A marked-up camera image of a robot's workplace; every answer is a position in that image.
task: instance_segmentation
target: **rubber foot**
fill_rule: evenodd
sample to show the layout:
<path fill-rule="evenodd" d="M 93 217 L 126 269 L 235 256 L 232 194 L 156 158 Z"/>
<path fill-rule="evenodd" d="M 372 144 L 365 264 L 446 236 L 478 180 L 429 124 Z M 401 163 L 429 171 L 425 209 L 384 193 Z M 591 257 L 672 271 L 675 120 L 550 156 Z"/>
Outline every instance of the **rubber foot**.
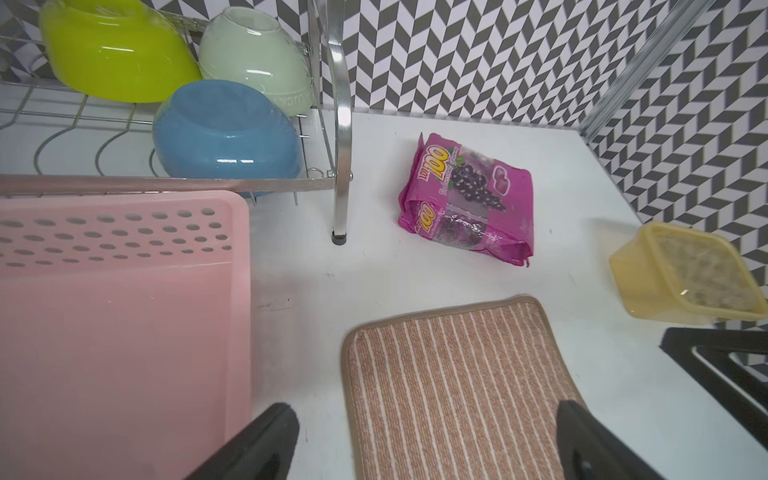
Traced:
<path fill-rule="evenodd" d="M 343 245 L 344 243 L 346 243 L 346 233 L 343 234 L 343 235 L 336 235 L 335 233 L 332 233 L 331 234 L 331 241 L 335 245 Z"/>

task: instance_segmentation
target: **pink snack package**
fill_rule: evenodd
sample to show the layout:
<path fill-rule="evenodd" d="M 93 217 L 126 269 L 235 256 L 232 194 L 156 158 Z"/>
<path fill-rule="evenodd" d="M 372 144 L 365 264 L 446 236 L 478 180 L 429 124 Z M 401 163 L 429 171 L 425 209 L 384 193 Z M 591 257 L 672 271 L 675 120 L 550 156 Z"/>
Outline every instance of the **pink snack package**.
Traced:
<path fill-rule="evenodd" d="M 399 202 L 411 233 L 513 265 L 533 255 L 531 174 L 437 134 L 419 137 Z"/>

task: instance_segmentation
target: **yellow plastic container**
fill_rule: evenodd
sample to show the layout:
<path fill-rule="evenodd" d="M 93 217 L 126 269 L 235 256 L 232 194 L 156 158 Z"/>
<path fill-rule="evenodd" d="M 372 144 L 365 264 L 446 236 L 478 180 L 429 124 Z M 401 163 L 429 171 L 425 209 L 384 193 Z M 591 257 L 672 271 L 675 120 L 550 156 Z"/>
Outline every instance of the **yellow plastic container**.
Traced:
<path fill-rule="evenodd" d="M 661 322 L 756 321 L 768 304 L 733 245 L 713 233 L 650 222 L 609 259 L 624 308 Z"/>

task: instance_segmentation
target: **mat border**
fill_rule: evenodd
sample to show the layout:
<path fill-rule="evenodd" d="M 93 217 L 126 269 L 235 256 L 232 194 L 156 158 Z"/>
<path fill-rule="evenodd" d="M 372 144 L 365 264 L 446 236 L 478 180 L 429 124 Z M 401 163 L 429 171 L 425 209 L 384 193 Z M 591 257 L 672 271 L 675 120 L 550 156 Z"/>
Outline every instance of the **mat border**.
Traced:
<path fill-rule="evenodd" d="M 365 480 L 365 472 L 362 469 L 362 453 L 360 451 L 359 432 L 357 428 L 357 411 L 355 410 L 355 406 L 352 401 L 352 388 L 349 383 L 349 368 L 347 368 L 348 362 L 346 361 L 347 356 L 349 354 L 349 344 L 352 342 L 352 338 L 354 338 L 355 334 L 364 329 L 379 328 L 381 326 L 401 323 L 407 320 L 428 319 L 428 318 L 434 318 L 436 316 L 456 315 L 460 313 L 474 312 L 476 310 L 486 310 L 486 309 L 500 308 L 503 306 L 512 306 L 517 303 L 533 303 L 538 308 L 541 314 L 541 317 L 544 319 L 547 332 L 549 332 L 549 335 L 554 340 L 555 346 L 557 346 L 558 341 L 554 337 L 554 333 L 552 332 L 552 325 L 550 325 L 549 323 L 549 318 L 547 317 L 547 313 L 545 312 L 544 307 L 541 305 L 541 302 L 539 302 L 535 297 L 528 295 L 527 293 L 511 296 L 505 300 L 472 303 L 469 305 L 461 305 L 461 306 L 451 306 L 448 308 L 441 308 L 436 310 L 425 310 L 423 312 L 406 313 L 404 315 L 393 316 L 383 320 L 375 320 L 373 322 L 363 323 L 361 325 L 356 326 L 344 336 L 344 341 L 342 342 L 342 345 L 341 345 L 341 380 L 344 388 L 344 403 L 346 406 L 346 416 L 349 423 L 349 436 L 350 436 L 350 440 L 352 441 L 353 458 L 355 460 L 355 478 Z M 568 365 L 565 363 L 565 360 L 563 360 L 563 356 L 560 353 L 560 347 L 557 348 L 557 355 L 560 361 L 562 362 L 563 366 L 565 367 L 565 372 L 568 374 L 568 382 L 571 384 L 571 387 L 573 388 L 574 392 L 576 392 L 576 400 L 580 405 L 586 408 L 584 399 L 581 398 L 581 392 L 579 392 L 578 388 L 576 387 L 573 377 L 571 376 L 571 372 L 568 370 Z"/>

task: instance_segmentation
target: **dish rack leg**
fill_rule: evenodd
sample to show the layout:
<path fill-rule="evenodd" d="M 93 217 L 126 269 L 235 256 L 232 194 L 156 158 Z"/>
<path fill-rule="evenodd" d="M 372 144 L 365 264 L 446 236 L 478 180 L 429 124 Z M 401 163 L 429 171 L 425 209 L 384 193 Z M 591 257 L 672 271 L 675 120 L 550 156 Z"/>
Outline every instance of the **dish rack leg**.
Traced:
<path fill-rule="evenodd" d="M 333 86 L 333 106 L 336 117 L 336 188 L 333 199 L 333 233 L 336 245 L 346 243 L 346 220 L 349 207 L 349 182 L 352 176 L 352 95 L 349 70 L 342 48 L 344 30 L 344 0 L 328 0 L 326 37 L 328 65 Z"/>

